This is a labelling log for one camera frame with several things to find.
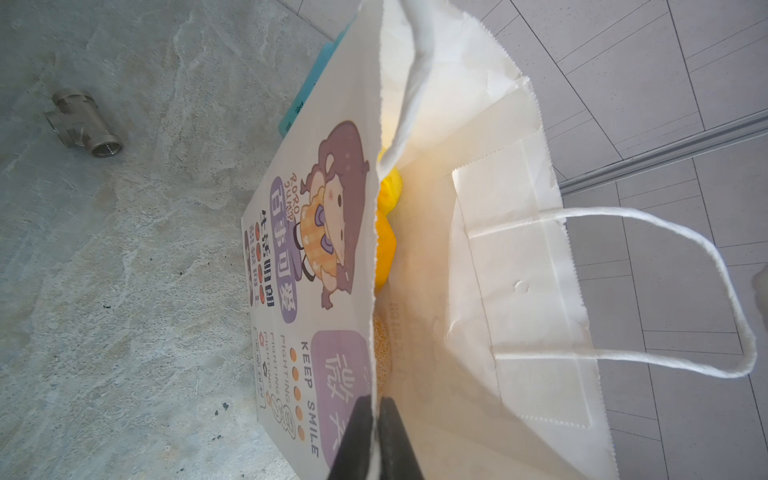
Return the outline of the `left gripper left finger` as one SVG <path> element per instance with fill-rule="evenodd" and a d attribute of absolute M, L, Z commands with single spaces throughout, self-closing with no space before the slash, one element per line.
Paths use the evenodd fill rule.
<path fill-rule="evenodd" d="M 371 396 L 359 397 L 352 410 L 328 480 L 365 480 L 368 476 L 373 432 Z"/>

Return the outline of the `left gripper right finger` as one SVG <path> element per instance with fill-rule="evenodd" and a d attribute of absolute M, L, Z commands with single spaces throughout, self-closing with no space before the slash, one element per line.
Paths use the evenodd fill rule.
<path fill-rule="evenodd" d="M 377 420 L 381 480 L 423 480 L 424 475 L 395 401 L 382 397 Z"/>

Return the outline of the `sesame oval fake bread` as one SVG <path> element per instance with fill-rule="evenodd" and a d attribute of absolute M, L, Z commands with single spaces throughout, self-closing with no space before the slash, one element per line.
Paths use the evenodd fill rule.
<path fill-rule="evenodd" d="M 377 313 L 373 315 L 373 327 L 377 391 L 380 396 L 384 396 L 392 372 L 391 344 L 387 326 Z"/>

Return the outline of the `white printed paper bag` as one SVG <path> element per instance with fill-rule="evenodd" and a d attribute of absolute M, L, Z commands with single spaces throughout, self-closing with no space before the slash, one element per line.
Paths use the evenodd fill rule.
<path fill-rule="evenodd" d="M 380 182 L 397 248 L 375 290 Z M 610 216 L 701 248 L 742 359 L 722 368 L 593 345 L 566 228 Z M 424 479 L 615 479 L 603 361 L 733 379 L 756 338 L 697 232 L 640 210 L 563 205 L 531 81 L 447 1 L 364 1 L 241 219 L 258 420 L 295 474 L 327 479 L 356 400 L 392 398 Z M 377 391 L 373 315 L 392 372 Z"/>

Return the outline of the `small yellow fake bread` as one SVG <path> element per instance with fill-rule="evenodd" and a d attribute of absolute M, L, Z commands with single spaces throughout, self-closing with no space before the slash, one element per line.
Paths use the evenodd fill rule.
<path fill-rule="evenodd" d="M 387 282 L 394 260 L 397 240 L 389 223 L 388 215 L 397 206 L 403 189 L 402 177 L 396 167 L 380 182 L 376 211 L 376 272 L 375 290 L 379 291 Z"/>

